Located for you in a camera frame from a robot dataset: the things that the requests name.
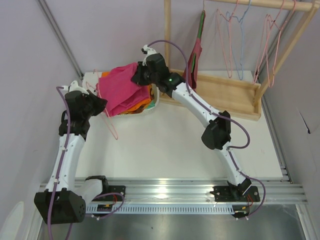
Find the pink trousers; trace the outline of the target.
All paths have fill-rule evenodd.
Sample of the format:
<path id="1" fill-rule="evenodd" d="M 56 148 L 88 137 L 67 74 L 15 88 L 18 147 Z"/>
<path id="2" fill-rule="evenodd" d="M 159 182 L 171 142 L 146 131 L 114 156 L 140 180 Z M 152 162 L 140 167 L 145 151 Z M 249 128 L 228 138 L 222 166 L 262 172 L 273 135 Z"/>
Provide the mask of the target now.
<path id="1" fill-rule="evenodd" d="M 98 96 L 107 100 L 106 111 L 111 117 L 139 111 L 151 103 L 150 87 L 139 86 L 131 81 L 137 68 L 136 62 L 119 66 L 98 79 Z"/>

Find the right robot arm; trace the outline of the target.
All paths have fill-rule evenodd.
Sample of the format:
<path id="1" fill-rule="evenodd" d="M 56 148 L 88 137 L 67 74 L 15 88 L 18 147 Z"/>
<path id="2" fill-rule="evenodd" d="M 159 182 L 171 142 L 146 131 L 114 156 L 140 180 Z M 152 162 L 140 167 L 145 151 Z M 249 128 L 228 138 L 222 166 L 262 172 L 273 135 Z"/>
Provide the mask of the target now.
<path id="1" fill-rule="evenodd" d="M 227 170 L 228 198 L 240 201 L 251 187 L 251 180 L 241 173 L 231 151 L 231 116 L 204 101 L 177 72 L 171 72 L 160 53 L 137 63 L 131 81 L 139 86 L 154 84 L 160 92 L 186 107 L 203 125 L 203 144 L 215 151 Z"/>

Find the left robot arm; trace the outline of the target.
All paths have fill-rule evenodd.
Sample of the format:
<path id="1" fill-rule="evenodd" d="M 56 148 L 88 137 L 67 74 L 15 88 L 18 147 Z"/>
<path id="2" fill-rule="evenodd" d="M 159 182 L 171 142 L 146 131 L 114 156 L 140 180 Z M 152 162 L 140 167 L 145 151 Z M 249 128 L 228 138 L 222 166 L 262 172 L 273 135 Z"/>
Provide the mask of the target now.
<path id="1" fill-rule="evenodd" d="M 109 189 L 104 175 L 89 176 L 79 189 L 75 177 L 81 151 L 90 129 L 89 120 L 99 115 L 107 101 L 80 90 L 62 96 L 66 106 L 58 129 L 59 149 L 53 172 L 45 190 L 37 192 L 34 204 L 47 225 L 81 223 L 87 205 Z"/>

